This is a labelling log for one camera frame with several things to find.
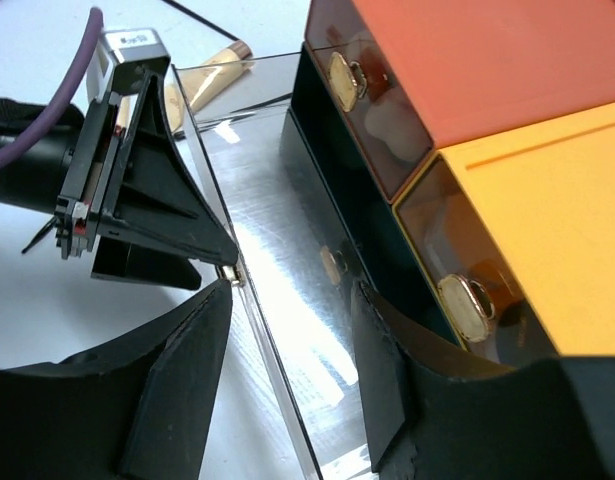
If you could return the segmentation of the clear yellow drawer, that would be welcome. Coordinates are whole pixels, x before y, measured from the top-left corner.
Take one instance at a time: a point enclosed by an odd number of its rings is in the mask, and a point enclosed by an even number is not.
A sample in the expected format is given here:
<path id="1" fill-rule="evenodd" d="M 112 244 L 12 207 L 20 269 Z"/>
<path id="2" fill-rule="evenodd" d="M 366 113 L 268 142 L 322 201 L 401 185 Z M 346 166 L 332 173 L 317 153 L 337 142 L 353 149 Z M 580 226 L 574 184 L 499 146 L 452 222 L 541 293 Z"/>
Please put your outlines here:
<path id="1" fill-rule="evenodd" d="M 557 350 L 442 156 L 395 207 L 442 312 L 466 349 L 520 368 Z"/>

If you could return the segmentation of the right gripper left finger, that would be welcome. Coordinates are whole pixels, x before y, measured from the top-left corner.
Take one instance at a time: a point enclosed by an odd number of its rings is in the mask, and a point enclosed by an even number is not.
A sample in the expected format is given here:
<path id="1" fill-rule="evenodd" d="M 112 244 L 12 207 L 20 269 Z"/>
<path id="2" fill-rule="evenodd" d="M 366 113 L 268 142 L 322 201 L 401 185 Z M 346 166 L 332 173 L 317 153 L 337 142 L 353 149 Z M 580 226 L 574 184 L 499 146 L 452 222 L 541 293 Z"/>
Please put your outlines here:
<path id="1" fill-rule="evenodd" d="M 59 363 L 0 370 L 0 479 L 195 479 L 229 336 L 218 280 Z"/>

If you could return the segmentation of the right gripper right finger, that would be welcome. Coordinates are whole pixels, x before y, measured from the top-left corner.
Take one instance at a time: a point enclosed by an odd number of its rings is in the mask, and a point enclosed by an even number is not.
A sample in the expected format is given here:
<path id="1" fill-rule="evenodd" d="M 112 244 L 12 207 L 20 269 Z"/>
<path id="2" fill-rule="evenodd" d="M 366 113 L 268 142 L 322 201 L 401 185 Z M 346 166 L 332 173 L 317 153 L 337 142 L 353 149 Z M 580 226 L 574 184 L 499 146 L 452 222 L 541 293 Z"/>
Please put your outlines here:
<path id="1" fill-rule="evenodd" d="M 425 329 L 363 282 L 351 314 L 381 478 L 615 479 L 615 357 L 506 367 Z"/>

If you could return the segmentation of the clear orange drawer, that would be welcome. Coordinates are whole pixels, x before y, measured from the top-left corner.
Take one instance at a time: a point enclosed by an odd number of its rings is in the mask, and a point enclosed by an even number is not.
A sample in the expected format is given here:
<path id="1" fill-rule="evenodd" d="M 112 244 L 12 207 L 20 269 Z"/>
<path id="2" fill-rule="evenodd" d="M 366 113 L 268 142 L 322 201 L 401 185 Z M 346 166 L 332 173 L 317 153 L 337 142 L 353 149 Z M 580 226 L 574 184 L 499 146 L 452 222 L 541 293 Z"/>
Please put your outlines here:
<path id="1" fill-rule="evenodd" d="M 433 150 L 415 108 L 351 1 L 313 1 L 305 40 L 388 202 Z"/>

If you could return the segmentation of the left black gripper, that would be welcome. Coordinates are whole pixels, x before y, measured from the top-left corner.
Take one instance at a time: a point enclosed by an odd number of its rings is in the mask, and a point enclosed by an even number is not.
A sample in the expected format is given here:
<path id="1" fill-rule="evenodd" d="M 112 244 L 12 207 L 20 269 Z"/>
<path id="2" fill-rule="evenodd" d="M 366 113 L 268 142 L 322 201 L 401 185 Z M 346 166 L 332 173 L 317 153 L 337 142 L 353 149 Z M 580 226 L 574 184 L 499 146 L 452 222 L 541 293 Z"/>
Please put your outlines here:
<path id="1" fill-rule="evenodd" d="M 94 278 L 195 291 L 193 261 L 233 266 L 237 246 L 177 150 L 163 77 L 146 73 L 122 140 L 128 98 L 89 103 L 54 209 L 56 246 L 78 258 L 99 235 Z"/>

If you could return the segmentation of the thin black makeup brush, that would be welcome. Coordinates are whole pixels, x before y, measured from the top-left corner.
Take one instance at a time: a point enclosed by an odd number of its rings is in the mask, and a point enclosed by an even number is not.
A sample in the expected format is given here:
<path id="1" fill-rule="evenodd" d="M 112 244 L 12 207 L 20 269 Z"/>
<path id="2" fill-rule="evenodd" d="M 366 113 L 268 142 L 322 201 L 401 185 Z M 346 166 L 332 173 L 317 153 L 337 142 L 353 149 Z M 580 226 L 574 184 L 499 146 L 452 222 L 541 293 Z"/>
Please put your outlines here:
<path id="1" fill-rule="evenodd" d="M 198 14 L 197 12 L 175 0 L 162 0 L 162 2 L 233 42 L 239 40 L 236 35 L 232 34 L 228 30 L 220 27 L 219 25 L 215 24 L 214 22 L 208 20 L 207 18 L 203 17 L 202 15 Z"/>

